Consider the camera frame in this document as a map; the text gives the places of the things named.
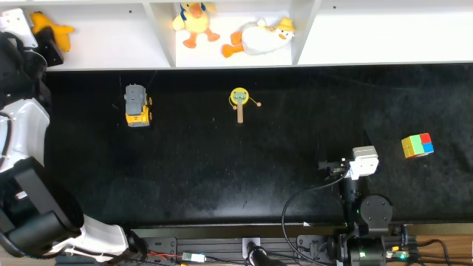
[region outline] wooden handle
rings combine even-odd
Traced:
[[[236,117],[238,120],[238,123],[243,123],[243,103],[238,102],[236,105]]]

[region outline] toy construction vehicle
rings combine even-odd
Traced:
[[[128,85],[125,88],[126,122],[130,127],[149,126],[153,119],[151,97],[146,94],[145,87],[141,85]]]

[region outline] red cube face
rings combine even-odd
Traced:
[[[421,142],[422,142],[422,144],[431,143],[431,142],[432,142],[432,141],[430,140],[430,135],[429,135],[429,133],[421,134]]]

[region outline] blue cube face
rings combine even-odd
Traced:
[[[425,153],[432,153],[434,152],[434,146],[431,143],[422,144],[423,152]]]

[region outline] yellow hat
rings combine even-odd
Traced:
[[[281,22],[279,22],[278,25],[276,25],[276,29],[280,30],[287,30],[287,31],[296,31],[293,26],[293,21],[290,20],[290,18],[282,18]]]

